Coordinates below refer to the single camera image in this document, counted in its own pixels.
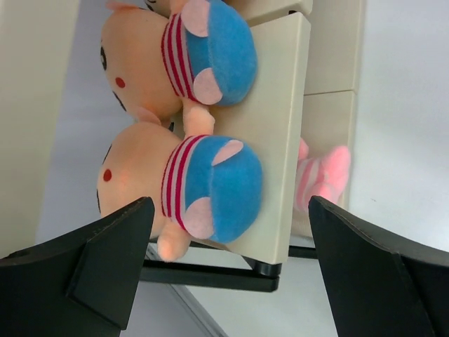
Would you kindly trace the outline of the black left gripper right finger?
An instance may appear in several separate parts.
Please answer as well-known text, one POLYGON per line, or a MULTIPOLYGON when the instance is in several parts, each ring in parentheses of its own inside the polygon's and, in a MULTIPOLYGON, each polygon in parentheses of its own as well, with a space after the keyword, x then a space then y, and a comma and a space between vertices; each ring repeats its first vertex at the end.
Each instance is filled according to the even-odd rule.
POLYGON ((448 335, 448 252, 322 197, 311 199, 309 219, 339 336, 448 335))

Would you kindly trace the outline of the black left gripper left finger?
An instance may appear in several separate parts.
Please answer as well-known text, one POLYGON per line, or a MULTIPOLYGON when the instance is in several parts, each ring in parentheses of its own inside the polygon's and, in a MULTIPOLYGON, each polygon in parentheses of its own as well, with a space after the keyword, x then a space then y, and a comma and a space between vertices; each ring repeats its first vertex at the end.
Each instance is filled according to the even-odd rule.
POLYGON ((154 217, 149 197, 1 259, 2 336, 119 336, 154 217))

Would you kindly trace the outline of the peach doll blue pants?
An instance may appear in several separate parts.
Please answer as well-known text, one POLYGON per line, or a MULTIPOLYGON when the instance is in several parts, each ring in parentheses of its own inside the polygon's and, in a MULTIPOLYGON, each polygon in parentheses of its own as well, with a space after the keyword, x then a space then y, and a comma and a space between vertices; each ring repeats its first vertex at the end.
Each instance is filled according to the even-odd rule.
POLYGON ((179 138, 158 124, 138 122, 112 142, 98 174, 97 196, 101 216, 151 198, 151 235, 160 258, 173 262, 192 240, 228 244, 255 222, 262 203, 262 165, 240 140, 179 138))
POLYGON ((144 0, 145 6, 166 18, 179 13, 187 0, 144 0))
POLYGON ((168 18, 109 1, 100 59, 112 93, 138 121, 169 126, 182 113, 188 136, 214 131, 212 106, 240 103, 257 75, 248 23, 224 1, 187 1, 168 18))

